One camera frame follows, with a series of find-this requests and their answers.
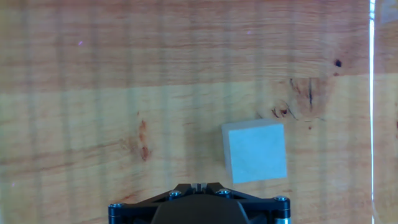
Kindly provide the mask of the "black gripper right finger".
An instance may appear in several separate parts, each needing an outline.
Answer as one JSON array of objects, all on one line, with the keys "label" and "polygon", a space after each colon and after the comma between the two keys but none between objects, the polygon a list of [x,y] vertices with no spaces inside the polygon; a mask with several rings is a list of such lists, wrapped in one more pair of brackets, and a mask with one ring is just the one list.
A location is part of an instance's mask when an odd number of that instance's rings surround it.
[{"label": "black gripper right finger", "polygon": [[223,187],[199,184],[199,217],[205,223],[291,224],[290,199],[286,196],[259,198]]}]

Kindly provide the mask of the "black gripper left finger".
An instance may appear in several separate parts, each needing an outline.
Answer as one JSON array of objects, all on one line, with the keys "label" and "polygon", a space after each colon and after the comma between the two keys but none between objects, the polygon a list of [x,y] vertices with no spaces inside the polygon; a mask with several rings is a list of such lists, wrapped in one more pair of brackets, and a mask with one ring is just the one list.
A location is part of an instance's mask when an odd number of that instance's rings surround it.
[{"label": "black gripper left finger", "polygon": [[172,190],[138,203],[112,203],[108,205],[108,223],[152,223],[155,213],[161,205],[169,201],[193,195],[199,191],[200,184],[178,184]]}]

